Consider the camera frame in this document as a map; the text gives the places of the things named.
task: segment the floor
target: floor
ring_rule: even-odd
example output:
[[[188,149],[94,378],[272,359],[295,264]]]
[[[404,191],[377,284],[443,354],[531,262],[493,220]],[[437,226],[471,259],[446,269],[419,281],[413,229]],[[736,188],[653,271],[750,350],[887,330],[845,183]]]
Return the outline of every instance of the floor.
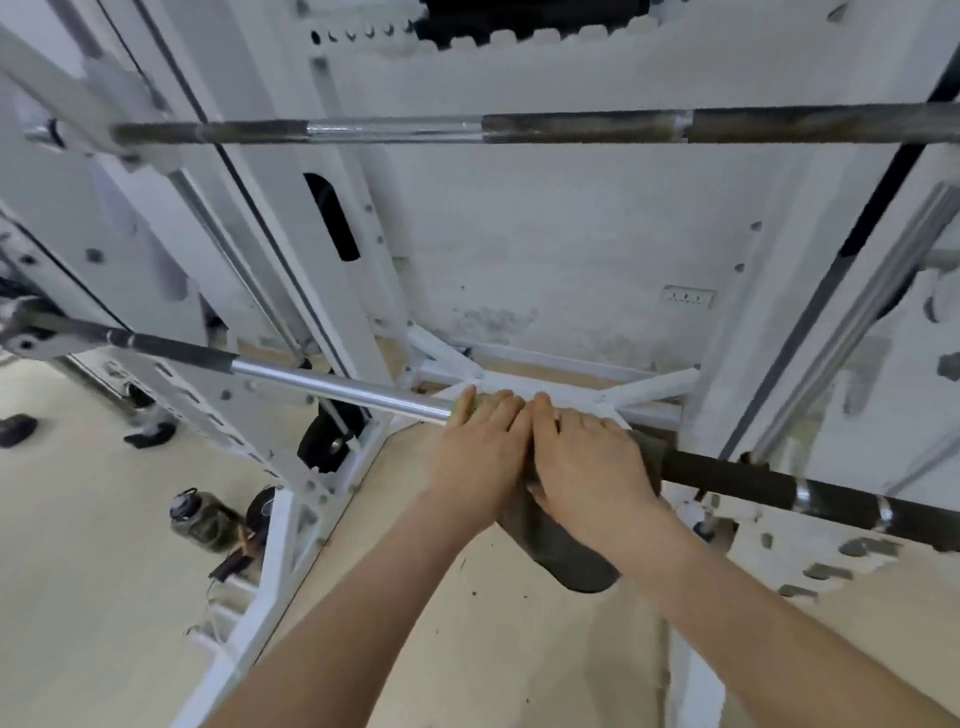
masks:
[[[262,471],[187,431],[132,450],[111,410],[35,362],[0,367],[0,416],[17,411],[42,426],[0,450],[3,723],[164,726],[204,670],[183,632],[202,615],[217,561],[168,530],[166,508],[191,485],[244,507]],[[421,487],[436,431],[419,425],[387,443],[278,636]],[[960,714],[957,559],[907,549],[811,611]],[[663,644],[640,590],[567,592],[491,529],[427,606],[372,726],[656,726]],[[734,700],[724,722],[750,725]]]

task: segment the electrical outlet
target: electrical outlet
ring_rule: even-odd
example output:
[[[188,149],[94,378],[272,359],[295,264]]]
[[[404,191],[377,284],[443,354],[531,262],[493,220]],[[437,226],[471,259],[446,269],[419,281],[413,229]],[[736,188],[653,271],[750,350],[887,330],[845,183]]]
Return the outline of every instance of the electrical outlet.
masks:
[[[680,285],[664,285],[660,302],[679,308],[710,308],[716,291],[706,288],[683,288]]]

